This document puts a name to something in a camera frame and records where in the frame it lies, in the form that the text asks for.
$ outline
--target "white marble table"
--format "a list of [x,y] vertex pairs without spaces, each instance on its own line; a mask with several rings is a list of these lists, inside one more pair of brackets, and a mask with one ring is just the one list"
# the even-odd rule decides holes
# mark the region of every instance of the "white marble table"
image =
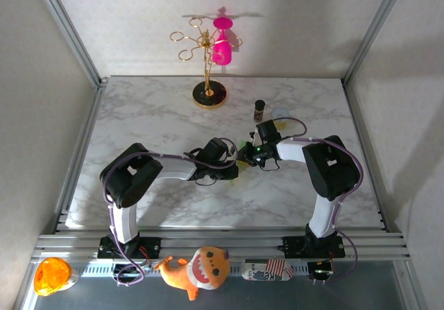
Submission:
[[[107,228],[109,216],[101,197],[99,173],[129,145],[140,142],[160,153],[183,153],[203,147],[213,137],[229,137],[242,146],[255,129],[254,102],[266,102],[264,120],[275,107],[308,126],[307,136],[338,135],[364,163],[340,80],[295,78],[217,78],[229,91],[215,110],[191,99],[201,78],[111,77],[67,218],[68,227]],[[289,124],[282,135],[302,130]],[[289,227],[308,223],[316,193],[307,167],[281,162],[263,172],[240,168],[239,177],[211,187],[194,182],[158,180],[138,204],[140,226]],[[360,190],[345,201],[339,225],[379,227],[380,217],[367,174]]]

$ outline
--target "orange toy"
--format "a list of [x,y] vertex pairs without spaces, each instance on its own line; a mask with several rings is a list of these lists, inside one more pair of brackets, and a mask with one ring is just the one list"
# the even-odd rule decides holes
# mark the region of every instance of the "orange toy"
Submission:
[[168,257],[156,265],[166,284],[184,289],[190,301],[194,301],[199,288],[216,289],[222,285],[230,270],[228,251],[213,246],[204,246],[196,251],[193,259],[179,259],[179,267],[171,267]]

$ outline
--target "black bracket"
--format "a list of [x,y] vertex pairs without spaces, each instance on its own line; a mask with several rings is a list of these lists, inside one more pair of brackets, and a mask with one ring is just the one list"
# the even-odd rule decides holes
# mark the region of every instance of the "black bracket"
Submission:
[[325,260],[325,261],[317,261],[317,262],[309,262],[308,265],[308,271],[309,271],[309,278],[325,281],[328,280],[331,274],[333,274],[333,266],[331,260]]
[[283,245],[277,249],[283,251],[285,258],[288,259],[331,259],[344,258],[344,244],[340,236],[333,236],[330,242],[319,248],[307,246],[306,236],[286,236],[282,238]]
[[[140,237],[137,236],[127,244],[121,244],[123,251],[131,259],[146,259],[144,253],[140,250],[142,247],[149,259],[159,259],[160,237]],[[102,237],[100,240],[97,259],[121,259],[122,255],[111,235]]]
[[[135,153],[143,154],[147,152],[144,145],[132,144],[102,170],[100,173],[101,182],[105,181],[111,168],[121,163],[122,159]],[[136,173],[132,174],[128,170],[129,167],[136,170]],[[151,156],[134,157],[113,171],[108,183],[105,184],[105,190],[110,194],[117,208],[131,207],[142,199],[162,168],[160,162],[154,160]]]
[[[345,148],[337,135],[325,139]],[[302,152],[311,183],[321,197],[333,201],[358,183],[359,170],[352,158],[342,150],[325,143],[316,143],[303,147]]]

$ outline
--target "american flag print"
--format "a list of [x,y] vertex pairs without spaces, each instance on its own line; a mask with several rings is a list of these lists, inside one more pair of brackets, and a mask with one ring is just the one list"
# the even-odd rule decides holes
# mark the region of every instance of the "american flag print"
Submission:
[[271,274],[282,276],[284,272],[284,267],[285,267],[284,259],[269,259],[266,263],[265,269]]
[[293,266],[288,267],[285,272],[287,272],[289,278],[291,279],[293,277]]

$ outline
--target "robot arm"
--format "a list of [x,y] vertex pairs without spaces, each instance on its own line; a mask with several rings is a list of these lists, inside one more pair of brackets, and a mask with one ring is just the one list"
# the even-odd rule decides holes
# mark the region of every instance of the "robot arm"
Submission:
[[[112,227],[115,228],[117,241],[128,256],[132,257],[141,245],[136,223],[137,202],[142,199],[153,181],[162,178],[196,181],[205,176],[210,176],[213,180],[232,180],[238,176],[239,170],[235,163],[229,166],[228,151],[227,145],[221,139],[213,138],[204,148],[185,153],[188,157],[185,160],[157,160],[148,155],[130,158],[130,155],[148,152],[141,144],[133,144],[101,172],[100,179],[104,182],[108,200],[112,202]],[[194,161],[223,168],[211,168]],[[114,171],[105,184],[111,168]],[[113,237],[108,239],[109,246],[104,248],[115,248],[112,244]]]
[[[256,131],[262,141],[254,146],[247,142],[239,151],[239,160],[251,166],[265,167],[266,160],[291,160],[307,164],[311,183],[317,193],[314,213],[306,227],[304,245],[298,258],[320,258],[329,253],[337,241],[334,219],[338,198],[349,192],[359,180],[359,170],[350,156],[325,143],[297,141],[293,137],[281,138],[273,121],[257,125]],[[328,142],[344,147],[337,136],[325,138]]]

